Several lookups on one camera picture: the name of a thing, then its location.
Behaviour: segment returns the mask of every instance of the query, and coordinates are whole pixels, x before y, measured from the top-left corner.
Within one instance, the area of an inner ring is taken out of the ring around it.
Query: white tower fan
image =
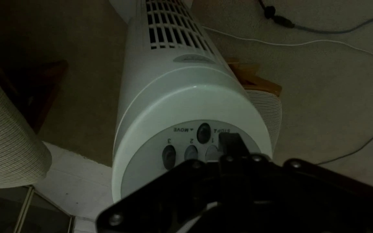
[[[128,22],[114,201],[185,159],[217,159],[220,132],[237,132],[251,153],[272,157],[260,113],[181,0],[110,3]]]

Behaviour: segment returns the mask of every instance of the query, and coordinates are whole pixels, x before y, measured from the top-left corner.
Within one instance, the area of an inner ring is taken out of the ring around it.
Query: black object
[[[275,25],[279,25],[282,27],[295,27],[295,25],[286,17],[282,16],[275,16],[275,8],[272,5],[265,7],[263,0],[259,0],[260,7],[263,8],[264,12],[264,18],[266,20],[273,20]]]
[[[373,188],[300,159],[283,167],[220,133],[217,163],[186,161],[97,218],[99,233],[373,233]],[[208,203],[217,205],[209,210]]]
[[[211,139],[211,127],[207,123],[203,123],[199,126],[198,131],[196,131],[196,140],[199,141],[199,144],[206,144],[208,143]]]
[[[162,152],[163,167],[171,170],[176,163],[176,150],[172,145],[167,145]]]

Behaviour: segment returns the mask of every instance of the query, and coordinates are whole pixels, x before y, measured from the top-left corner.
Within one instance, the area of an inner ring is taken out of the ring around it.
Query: electrical cord
[[[243,40],[243,42],[253,42],[253,43],[259,43],[259,44],[265,44],[265,45],[270,45],[270,47],[287,47],[287,48],[294,48],[294,47],[303,47],[303,45],[309,45],[309,44],[316,44],[316,43],[332,43],[332,44],[339,44],[339,45],[344,45],[344,47],[348,47],[351,49],[355,49],[357,52],[361,52],[361,53],[365,53],[367,56],[371,56],[373,57],[373,53],[371,52],[367,52],[367,51],[364,51],[361,48],[357,48],[357,47],[353,47],[351,44],[347,44],[344,42],[339,42],[339,40],[327,40],[327,39],[321,39],[321,40],[309,40],[309,42],[303,42],[303,43],[295,43],[295,44],[282,44],[282,43],[270,43],[270,42],[264,42],[264,40],[259,40],[259,39],[253,39],[253,38],[239,38],[239,36],[235,36],[235,35],[231,35],[231,34],[226,34],[224,31],[220,31],[220,30],[215,30],[215,29],[211,29],[211,27],[206,27],[206,26],[202,26],[204,30],[207,31],[212,31],[212,33],[216,33],[216,34],[220,34],[220,35],[224,35],[224,36],[228,36],[228,38],[231,38],[231,39],[235,39],[235,40]],[[340,159],[344,159],[347,157],[351,157],[356,153],[358,153],[360,150],[362,150],[364,148],[366,148],[370,143],[373,141],[373,136],[365,141],[365,144],[362,144],[360,148],[347,153],[347,154],[343,154],[343,155],[339,155],[339,157],[335,157],[332,159],[327,159],[327,161],[322,161],[322,162],[318,162],[316,163],[317,166],[323,166],[323,165],[329,165],[331,162],[335,162],[335,161],[340,161]]]
[[[228,38],[231,38],[231,39],[235,39],[235,40],[252,42],[252,43],[259,43],[259,44],[264,44],[264,45],[269,45],[269,47],[295,48],[295,47],[304,47],[304,45],[310,45],[310,44],[320,44],[320,43],[323,44],[323,43],[326,43],[326,44],[343,45],[343,47],[347,47],[349,49],[353,49],[353,51],[357,51],[360,53],[364,53],[364,55],[367,55],[367,56],[373,57],[371,52],[361,49],[361,48],[357,48],[357,47],[353,47],[353,45],[351,45],[348,43],[340,42],[340,40],[318,39],[318,40],[308,40],[308,42],[303,42],[303,43],[291,43],[291,44],[287,44],[287,43],[273,43],[273,42],[265,42],[265,40],[260,40],[260,39],[255,39],[255,38],[235,36],[235,35],[231,35],[231,34],[228,34],[228,33],[212,29],[212,27],[206,27],[206,26],[202,26],[202,27],[204,30],[207,30],[207,31],[211,31],[211,33],[215,33],[215,34],[219,34],[219,35],[224,35],[224,36],[228,36]]]
[[[279,25],[282,27],[287,27],[287,29],[298,29],[301,31],[307,31],[307,33],[312,33],[312,34],[347,34],[347,33],[352,33],[365,25],[373,23],[373,18],[369,18],[351,29],[345,29],[345,30],[317,30],[317,29],[310,29],[310,27],[305,27],[305,26],[299,26],[295,25],[294,22],[291,22],[288,18],[282,17],[282,16],[275,16],[275,8],[272,5],[265,7],[265,4],[263,3],[263,0],[259,0],[260,7],[264,11],[264,18],[266,20],[273,20],[275,25]]]
[[[373,141],[373,136],[371,136],[367,141],[365,141],[365,144],[362,144],[360,148],[357,148],[357,149],[355,149],[355,150],[352,150],[352,152],[349,152],[349,153],[347,153],[347,154],[335,157],[335,158],[332,158],[332,159],[322,161],[322,162],[316,163],[316,165],[317,165],[317,166],[323,166],[323,165],[332,163],[332,162],[335,162],[335,161],[340,161],[340,159],[344,159],[344,158],[347,158],[347,157],[351,157],[351,155],[358,153],[360,150],[362,150],[364,148],[366,148],[371,141]]]

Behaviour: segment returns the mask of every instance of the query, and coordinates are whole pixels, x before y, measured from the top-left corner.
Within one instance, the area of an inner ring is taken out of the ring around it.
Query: fan vent grille
[[[208,42],[181,0],[146,0],[150,49],[193,48],[211,53]]]

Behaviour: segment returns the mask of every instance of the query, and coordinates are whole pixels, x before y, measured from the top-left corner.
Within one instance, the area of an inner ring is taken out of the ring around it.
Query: floor
[[[53,165],[35,188],[75,216],[75,233],[95,232],[95,218],[112,205],[111,168],[55,145],[45,145]]]
[[[345,29],[373,17],[373,1],[265,0],[299,25]],[[281,29],[253,0],[199,0],[202,25],[275,43],[336,39],[373,52],[373,23],[345,35]],[[106,0],[0,0],[0,64],[5,69],[66,60],[70,70],[40,137],[111,163],[125,25]],[[373,135],[373,57],[338,44],[269,47],[209,33],[226,58],[253,64],[282,86],[283,122],[274,159],[321,162]]]

